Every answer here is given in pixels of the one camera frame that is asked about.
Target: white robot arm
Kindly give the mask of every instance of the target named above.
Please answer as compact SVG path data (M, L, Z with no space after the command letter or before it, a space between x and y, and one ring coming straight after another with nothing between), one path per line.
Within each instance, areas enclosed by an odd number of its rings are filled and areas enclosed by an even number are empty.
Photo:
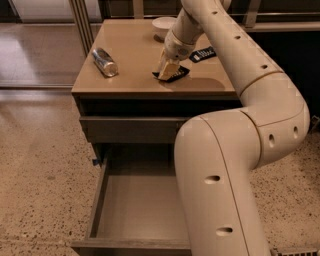
M303 141L307 105L220 0L182 0L182 5L165 39L159 78L175 72L204 32L244 106L194 117L177 135L175 167L192 255L270 255L248 173Z

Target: floor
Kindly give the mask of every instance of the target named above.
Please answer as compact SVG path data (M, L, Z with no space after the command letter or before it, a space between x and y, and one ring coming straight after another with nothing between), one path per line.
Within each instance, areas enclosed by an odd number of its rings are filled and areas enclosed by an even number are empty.
M72 85L84 61L73 25L0 23L0 38L0 85Z
M0 85L70 85L84 60L73 26L0 24L0 39ZM77 255L99 177L78 118L68 90L0 91L0 256ZM320 249L319 132L250 180L270 247Z

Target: white bowl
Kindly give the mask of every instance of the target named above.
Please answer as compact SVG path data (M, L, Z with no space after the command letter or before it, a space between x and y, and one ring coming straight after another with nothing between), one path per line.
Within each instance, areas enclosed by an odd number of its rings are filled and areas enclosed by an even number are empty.
M176 22L177 18L161 17L152 21L153 32L161 39L164 40L169 29Z

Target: wooden tabletop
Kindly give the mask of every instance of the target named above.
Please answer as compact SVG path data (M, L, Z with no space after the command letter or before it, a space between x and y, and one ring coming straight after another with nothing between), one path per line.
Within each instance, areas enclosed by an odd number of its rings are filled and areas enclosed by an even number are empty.
M182 61L180 64L189 68L190 73L175 82L155 79L152 72L158 65L163 42L156 40L151 22L138 19L104 21L92 49L106 50L117 63L119 75L104 78L90 53L73 86L73 95L235 95L218 57L196 64ZM202 35L196 49L208 46L207 37Z

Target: drawer front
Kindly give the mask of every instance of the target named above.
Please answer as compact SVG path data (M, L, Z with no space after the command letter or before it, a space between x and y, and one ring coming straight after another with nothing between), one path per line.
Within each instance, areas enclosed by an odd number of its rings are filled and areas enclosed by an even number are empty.
M185 117L81 117L90 143L174 143Z

